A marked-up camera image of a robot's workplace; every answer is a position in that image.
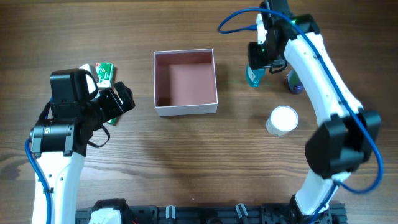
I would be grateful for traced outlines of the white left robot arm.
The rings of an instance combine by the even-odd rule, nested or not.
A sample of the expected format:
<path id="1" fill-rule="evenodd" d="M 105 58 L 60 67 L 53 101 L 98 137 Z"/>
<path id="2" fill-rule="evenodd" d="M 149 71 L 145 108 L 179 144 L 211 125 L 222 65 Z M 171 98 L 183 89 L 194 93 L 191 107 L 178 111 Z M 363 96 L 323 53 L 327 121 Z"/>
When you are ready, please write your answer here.
<path id="1" fill-rule="evenodd" d="M 93 133 L 133 109 L 123 82 L 89 93 L 87 86 L 57 87 L 25 143 L 36 175 L 32 223 L 74 223 L 80 176 Z"/>

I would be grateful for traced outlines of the dark blue clear-cap bottle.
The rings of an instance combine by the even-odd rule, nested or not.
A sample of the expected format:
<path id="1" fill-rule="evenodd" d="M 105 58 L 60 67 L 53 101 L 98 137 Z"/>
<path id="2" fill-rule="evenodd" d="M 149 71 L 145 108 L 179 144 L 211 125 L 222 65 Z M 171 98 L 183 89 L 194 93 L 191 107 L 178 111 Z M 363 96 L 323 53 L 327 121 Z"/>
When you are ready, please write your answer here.
<path id="1" fill-rule="evenodd" d="M 302 82 L 295 70 L 291 70 L 287 75 L 287 84 L 289 91 L 294 95 L 299 95 L 304 91 Z"/>

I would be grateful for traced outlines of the cotton swab round container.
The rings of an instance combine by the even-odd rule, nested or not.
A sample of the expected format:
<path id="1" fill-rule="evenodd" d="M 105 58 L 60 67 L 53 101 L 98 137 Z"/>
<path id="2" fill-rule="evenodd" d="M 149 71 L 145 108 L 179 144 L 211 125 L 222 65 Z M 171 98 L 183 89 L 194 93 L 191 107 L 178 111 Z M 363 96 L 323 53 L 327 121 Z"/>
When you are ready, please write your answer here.
<path id="1" fill-rule="evenodd" d="M 276 107 L 268 120 L 266 121 L 266 129 L 275 136 L 283 136 L 293 131 L 299 123 L 297 112 L 289 106 Z"/>

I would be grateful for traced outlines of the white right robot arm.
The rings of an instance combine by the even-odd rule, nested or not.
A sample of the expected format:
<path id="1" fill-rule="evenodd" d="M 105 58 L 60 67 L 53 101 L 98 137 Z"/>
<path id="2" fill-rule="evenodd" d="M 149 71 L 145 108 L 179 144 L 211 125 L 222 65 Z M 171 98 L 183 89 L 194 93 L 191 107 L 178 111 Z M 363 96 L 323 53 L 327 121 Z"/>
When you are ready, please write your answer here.
<path id="1" fill-rule="evenodd" d="M 309 14 L 296 16 L 287 1 L 264 1 L 255 8 L 257 40 L 248 46 L 250 71 L 271 73 L 292 67 L 307 92 L 318 129 L 305 145 L 309 172 L 291 201 L 296 223 L 313 223 L 345 180 L 371 156 L 376 178 L 362 194 L 382 181 L 384 161 L 376 146 L 381 118 L 366 110 L 341 79 L 330 60 L 318 24 Z"/>

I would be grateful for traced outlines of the blue mouthwash bottle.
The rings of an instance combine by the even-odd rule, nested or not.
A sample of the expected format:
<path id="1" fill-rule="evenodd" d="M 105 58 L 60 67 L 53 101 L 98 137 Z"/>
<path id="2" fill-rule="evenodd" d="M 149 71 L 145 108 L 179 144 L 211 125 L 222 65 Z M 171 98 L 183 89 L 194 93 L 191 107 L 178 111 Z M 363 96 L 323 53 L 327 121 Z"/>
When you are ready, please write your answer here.
<path id="1" fill-rule="evenodd" d="M 246 80 L 250 87 L 258 88 L 261 78 L 265 75 L 265 70 L 263 68 L 260 69 L 252 69 L 249 65 L 246 66 Z"/>

